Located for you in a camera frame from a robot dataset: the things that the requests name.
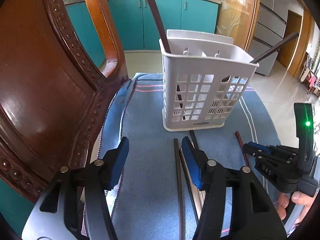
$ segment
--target metal pin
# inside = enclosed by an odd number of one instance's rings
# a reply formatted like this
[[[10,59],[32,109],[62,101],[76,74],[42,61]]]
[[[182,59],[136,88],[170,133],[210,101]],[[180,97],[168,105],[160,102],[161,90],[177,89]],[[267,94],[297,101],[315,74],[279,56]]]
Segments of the metal pin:
[[[242,167],[242,171],[244,173],[249,173],[251,171],[251,169],[248,166],[244,166],[244,167]]]
[[[210,167],[214,167],[215,165],[217,165],[217,162],[215,160],[208,160],[207,161],[207,164],[210,166]]]
[[[101,160],[101,159],[98,159],[98,160],[95,160],[94,161],[94,165],[96,165],[96,166],[101,166],[101,165],[103,165],[104,164],[104,162],[103,162],[103,160]]]
[[[62,167],[60,168],[60,172],[61,172],[61,173],[66,173],[68,170],[69,170],[68,166],[62,166]]]

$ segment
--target refrigerator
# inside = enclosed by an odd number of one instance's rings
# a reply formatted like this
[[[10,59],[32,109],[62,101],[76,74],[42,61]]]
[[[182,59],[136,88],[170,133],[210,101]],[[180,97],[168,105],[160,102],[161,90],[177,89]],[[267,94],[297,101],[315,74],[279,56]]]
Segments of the refrigerator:
[[[249,54],[257,57],[283,39],[288,17],[288,0],[260,0],[256,25]],[[278,52],[259,62],[256,72],[268,76]]]

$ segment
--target basket base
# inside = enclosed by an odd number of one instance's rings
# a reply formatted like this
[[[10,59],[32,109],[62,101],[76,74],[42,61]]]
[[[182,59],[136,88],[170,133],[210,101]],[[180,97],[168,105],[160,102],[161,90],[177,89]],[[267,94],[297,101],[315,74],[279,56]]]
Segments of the basket base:
[[[203,130],[203,129],[211,129],[211,128],[220,128],[224,126],[224,122],[220,125],[208,125],[208,126],[202,126],[202,127],[190,127],[190,128],[177,128],[177,129],[170,129],[166,127],[165,125],[165,115],[164,115],[164,109],[162,108],[162,124],[164,129],[166,129],[168,132],[182,132],[182,131],[190,131],[190,130]]]

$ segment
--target wooden chair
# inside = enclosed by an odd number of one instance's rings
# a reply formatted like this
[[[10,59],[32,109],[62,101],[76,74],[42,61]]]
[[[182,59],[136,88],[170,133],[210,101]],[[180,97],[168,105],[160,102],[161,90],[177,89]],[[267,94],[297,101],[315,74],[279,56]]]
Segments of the wooden chair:
[[[128,79],[104,1],[87,3],[106,54],[101,73],[63,0],[0,0],[0,178],[32,202],[61,166],[90,161],[108,106]]]

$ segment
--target human hand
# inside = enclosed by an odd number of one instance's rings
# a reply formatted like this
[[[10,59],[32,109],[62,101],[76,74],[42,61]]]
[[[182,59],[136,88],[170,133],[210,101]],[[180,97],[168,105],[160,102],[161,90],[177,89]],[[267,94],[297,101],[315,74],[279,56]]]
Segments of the human hand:
[[[315,201],[316,195],[317,194],[315,194],[314,197],[309,197],[299,191],[296,191],[292,194],[292,196],[291,196],[292,202],[295,204],[299,204],[299,205],[304,206],[299,217],[295,221],[295,224],[300,223],[304,219],[304,217],[308,213],[310,207],[312,206],[313,202]],[[277,212],[278,212],[281,220],[283,220],[286,217],[285,208],[288,205],[289,205],[289,198],[284,193],[280,193],[279,198],[278,198]]]

